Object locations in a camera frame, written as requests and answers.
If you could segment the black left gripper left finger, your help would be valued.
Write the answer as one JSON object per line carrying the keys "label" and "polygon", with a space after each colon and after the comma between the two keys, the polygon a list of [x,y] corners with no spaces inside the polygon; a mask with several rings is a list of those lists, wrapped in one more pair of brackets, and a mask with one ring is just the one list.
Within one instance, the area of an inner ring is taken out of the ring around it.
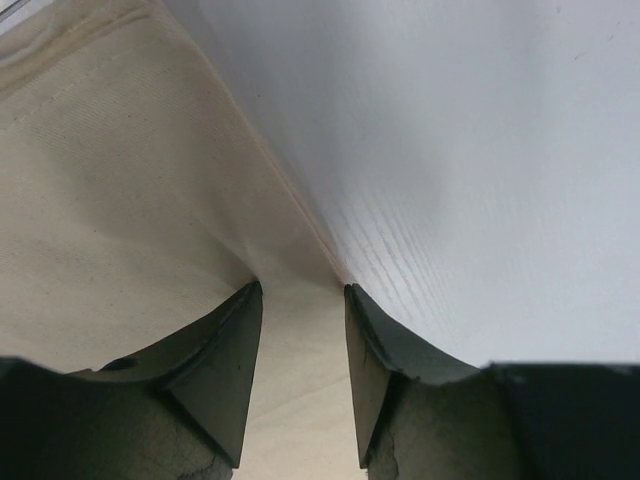
{"label": "black left gripper left finger", "polygon": [[250,283],[99,370],[1,361],[5,479],[228,479],[239,466],[263,313]]}

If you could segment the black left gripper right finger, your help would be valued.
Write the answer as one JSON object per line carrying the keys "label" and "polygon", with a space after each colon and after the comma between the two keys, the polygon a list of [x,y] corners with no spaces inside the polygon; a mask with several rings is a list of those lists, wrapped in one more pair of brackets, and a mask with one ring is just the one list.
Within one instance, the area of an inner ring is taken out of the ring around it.
{"label": "black left gripper right finger", "polygon": [[360,466],[371,479],[635,479],[634,364],[466,364],[344,289]]}

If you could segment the beige cloth wrap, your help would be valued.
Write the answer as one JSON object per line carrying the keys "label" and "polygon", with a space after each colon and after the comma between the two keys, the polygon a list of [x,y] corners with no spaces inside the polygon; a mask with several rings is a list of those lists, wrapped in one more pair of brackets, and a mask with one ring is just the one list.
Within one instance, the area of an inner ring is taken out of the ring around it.
{"label": "beige cloth wrap", "polygon": [[239,479],[359,479],[347,275],[158,1],[1,24],[1,351],[71,372],[264,292]]}

